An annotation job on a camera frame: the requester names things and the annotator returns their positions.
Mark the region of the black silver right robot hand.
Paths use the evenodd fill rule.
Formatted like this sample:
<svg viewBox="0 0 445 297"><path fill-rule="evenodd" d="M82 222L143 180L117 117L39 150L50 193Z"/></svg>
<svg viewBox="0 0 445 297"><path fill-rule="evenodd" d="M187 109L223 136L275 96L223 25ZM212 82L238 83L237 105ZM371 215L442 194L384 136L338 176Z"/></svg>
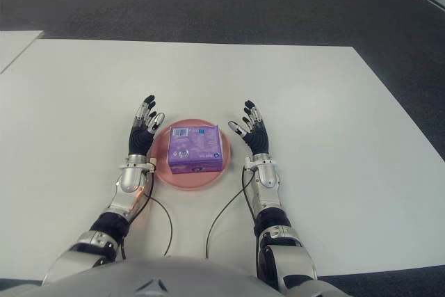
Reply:
<svg viewBox="0 0 445 297"><path fill-rule="evenodd" d="M229 128L243 139L252 155L269 154L269 139L264 120L254 102L245 101L243 121L248 127L244 129L235 121L229 121Z"/></svg>

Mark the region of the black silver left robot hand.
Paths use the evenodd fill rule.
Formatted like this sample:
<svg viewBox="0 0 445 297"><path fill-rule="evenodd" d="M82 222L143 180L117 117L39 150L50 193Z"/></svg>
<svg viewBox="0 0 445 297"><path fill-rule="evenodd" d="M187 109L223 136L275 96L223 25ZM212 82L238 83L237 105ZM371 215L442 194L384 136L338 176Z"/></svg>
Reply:
<svg viewBox="0 0 445 297"><path fill-rule="evenodd" d="M149 95L138 107L129 135L128 155L145 156L154 142L155 133L162 125L165 114L153 110L155 96Z"/></svg>

